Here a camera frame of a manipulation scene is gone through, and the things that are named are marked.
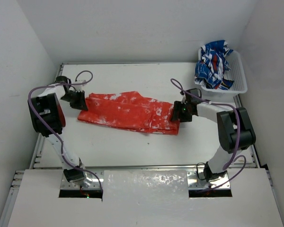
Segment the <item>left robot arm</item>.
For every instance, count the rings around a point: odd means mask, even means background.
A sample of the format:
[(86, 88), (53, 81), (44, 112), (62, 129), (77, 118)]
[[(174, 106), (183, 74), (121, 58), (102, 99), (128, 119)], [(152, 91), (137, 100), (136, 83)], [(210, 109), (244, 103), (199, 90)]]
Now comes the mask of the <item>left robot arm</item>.
[(59, 101), (68, 102), (73, 109), (87, 111), (85, 92), (82, 90), (82, 85), (86, 83), (85, 80), (72, 83), (66, 76), (58, 76), (54, 83), (32, 89), (27, 99), (34, 130), (54, 147), (66, 180), (80, 187), (88, 187), (88, 175), (81, 159), (65, 147), (62, 130), (66, 120)]

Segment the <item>red white patterned trousers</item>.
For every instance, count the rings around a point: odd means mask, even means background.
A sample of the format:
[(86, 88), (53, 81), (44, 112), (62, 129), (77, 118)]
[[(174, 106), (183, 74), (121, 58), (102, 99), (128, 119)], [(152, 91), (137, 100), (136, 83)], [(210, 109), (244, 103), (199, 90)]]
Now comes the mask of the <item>red white patterned trousers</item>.
[(91, 93), (85, 101), (88, 110), (80, 112), (80, 122), (141, 133), (178, 135), (179, 121), (170, 120), (171, 103), (143, 97), (137, 91)]

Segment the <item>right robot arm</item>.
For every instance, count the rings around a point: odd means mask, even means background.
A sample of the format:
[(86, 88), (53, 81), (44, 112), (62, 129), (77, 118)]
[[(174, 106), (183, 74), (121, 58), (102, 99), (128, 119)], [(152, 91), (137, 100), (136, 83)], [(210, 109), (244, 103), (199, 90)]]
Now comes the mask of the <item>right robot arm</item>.
[(180, 94), (182, 100), (174, 102), (170, 120), (191, 122), (193, 116), (199, 116), (217, 124), (219, 147), (214, 156), (204, 163), (201, 180), (209, 182), (222, 177), (237, 155), (256, 142), (247, 110), (204, 100), (197, 88), (181, 90)]

